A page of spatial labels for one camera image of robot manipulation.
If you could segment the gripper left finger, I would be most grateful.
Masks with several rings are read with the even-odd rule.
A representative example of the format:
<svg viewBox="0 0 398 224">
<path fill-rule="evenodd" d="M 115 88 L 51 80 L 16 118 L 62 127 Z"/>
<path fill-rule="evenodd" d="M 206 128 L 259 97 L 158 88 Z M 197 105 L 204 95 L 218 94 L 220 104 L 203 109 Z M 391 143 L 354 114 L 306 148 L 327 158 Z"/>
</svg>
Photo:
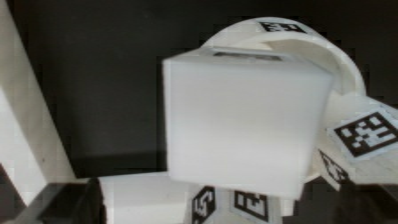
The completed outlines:
<svg viewBox="0 0 398 224">
<path fill-rule="evenodd" d="M 60 187 L 39 213 L 39 221 L 43 224 L 107 224 L 107 206 L 96 178 Z"/>
</svg>

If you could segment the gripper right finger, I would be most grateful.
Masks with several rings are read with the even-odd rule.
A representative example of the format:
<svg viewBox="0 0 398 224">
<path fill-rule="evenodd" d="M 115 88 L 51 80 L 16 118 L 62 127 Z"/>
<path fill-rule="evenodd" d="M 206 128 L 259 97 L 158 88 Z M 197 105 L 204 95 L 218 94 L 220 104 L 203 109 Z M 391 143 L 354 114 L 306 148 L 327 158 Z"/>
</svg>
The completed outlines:
<svg viewBox="0 0 398 224">
<path fill-rule="evenodd" d="M 336 190 L 316 179 L 306 184 L 293 224 L 398 224 L 398 187 L 345 183 Z"/>
</svg>

